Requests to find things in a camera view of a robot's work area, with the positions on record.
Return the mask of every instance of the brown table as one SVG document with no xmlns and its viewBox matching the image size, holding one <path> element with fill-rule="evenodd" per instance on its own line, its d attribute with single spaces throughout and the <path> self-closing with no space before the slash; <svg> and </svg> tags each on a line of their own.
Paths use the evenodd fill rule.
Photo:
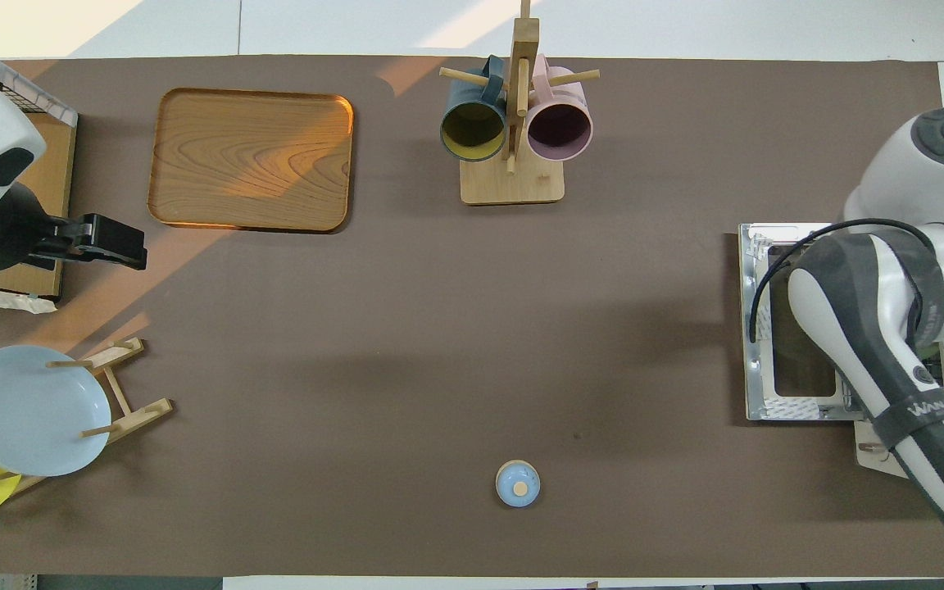
<svg viewBox="0 0 944 590">
<path fill-rule="evenodd" d="M 739 221 L 828 220 L 934 64 L 559 60 L 592 146 L 554 205 L 470 208 L 432 57 L 21 63 L 82 113 L 71 211 L 147 232 L 147 271 L 66 270 L 0 347 L 138 334 L 117 374 L 173 417 L 0 508 L 0 571 L 45 574 L 944 575 L 904 479 L 851 426 L 744 418 Z M 340 93 L 352 216 L 331 235 L 147 212 L 179 86 Z M 543 493 L 502 507 L 497 467 Z"/>
</svg>

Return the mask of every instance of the silver metal plate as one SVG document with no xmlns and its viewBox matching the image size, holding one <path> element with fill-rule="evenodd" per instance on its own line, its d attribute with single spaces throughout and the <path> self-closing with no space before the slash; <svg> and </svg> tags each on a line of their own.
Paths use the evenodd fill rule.
<svg viewBox="0 0 944 590">
<path fill-rule="evenodd" d="M 787 302 L 772 302 L 769 284 L 760 299 L 756 321 L 756 342 L 749 341 L 749 316 L 756 285 L 763 279 L 775 255 L 783 247 L 806 238 L 812 231 L 828 224 L 773 223 L 741 224 L 738 226 L 739 266 L 742 276 L 742 358 L 745 361 L 746 417 L 749 420 L 862 420 L 865 416 L 851 396 L 851 391 L 829 369 L 821 351 L 806 338 L 791 319 Z M 775 292 L 783 293 L 776 284 Z M 786 337 L 775 347 L 775 339 Z M 796 358 L 787 358 L 796 348 Z M 803 388 L 795 386 L 797 377 L 805 373 Z"/>
</svg>

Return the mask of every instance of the black cable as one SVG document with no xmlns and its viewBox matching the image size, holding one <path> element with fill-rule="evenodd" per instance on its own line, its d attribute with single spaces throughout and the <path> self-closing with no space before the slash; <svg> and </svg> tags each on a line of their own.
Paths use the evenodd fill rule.
<svg viewBox="0 0 944 590">
<path fill-rule="evenodd" d="M 844 228 L 854 227 L 854 225 L 888 225 L 888 227 L 898 228 L 900 230 L 910 232 L 915 238 L 920 240 L 920 242 L 928 248 L 932 254 L 934 253 L 934 245 L 930 242 L 928 235 L 920 231 L 919 228 L 914 225 L 902 223 L 902 221 L 895 220 L 882 220 L 879 217 L 866 217 L 864 220 L 848 220 L 848 221 L 839 221 L 839 223 L 832 225 L 825 225 L 825 227 L 820 230 L 810 232 L 806 238 L 799 240 L 799 242 L 791 245 L 789 250 L 786 250 L 782 256 L 780 256 L 770 268 L 767 269 L 767 272 L 764 273 L 763 279 L 760 279 L 760 284 L 756 285 L 756 292 L 752 296 L 752 307 L 749 310 L 749 341 L 750 343 L 756 342 L 756 318 L 758 310 L 760 309 L 760 299 L 764 296 L 764 287 L 767 287 L 767 283 L 770 283 L 771 279 L 774 279 L 775 274 L 783 268 L 782 264 L 793 255 L 794 252 L 808 245 L 810 242 L 814 242 L 817 238 L 821 236 L 832 233 L 837 230 L 842 230 Z"/>
</svg>

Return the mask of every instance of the black strap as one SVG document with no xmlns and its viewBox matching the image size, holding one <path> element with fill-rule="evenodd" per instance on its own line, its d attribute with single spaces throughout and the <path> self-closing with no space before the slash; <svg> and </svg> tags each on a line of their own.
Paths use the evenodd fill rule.
<svg viewBox="0 0 944 590">
<path fill-rule="evenodd" d="M 873 418 L 873 430 L 888 451 L 924 426 L 944 420 L 944 388 L 906 396 Z"/>
</svg>

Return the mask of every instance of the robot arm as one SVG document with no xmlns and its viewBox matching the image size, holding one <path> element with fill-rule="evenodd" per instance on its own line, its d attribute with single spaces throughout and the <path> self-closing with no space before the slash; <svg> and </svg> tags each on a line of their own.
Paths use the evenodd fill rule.
<svg viewBox="0 0 944 590">
<path fill-rule="evenodd" d="M 944 225 L 922 229 L 944 257 Z M 914 351 L 944 333 L 939 269 L 936 253 L 899 230 L 833 234 L 803 253 L 789 299 L 944 523 L 944 388 Z"/>
<path fill-rule="evenodd" d="M 48 216 L 16 182 L 45 149 L 34 125 L 0 93 L 0 270 L 21 262 L 52 269 L 53 259 L 145 268 L 143 232 L 95 213 L 81 220 Z"/>
</svg>

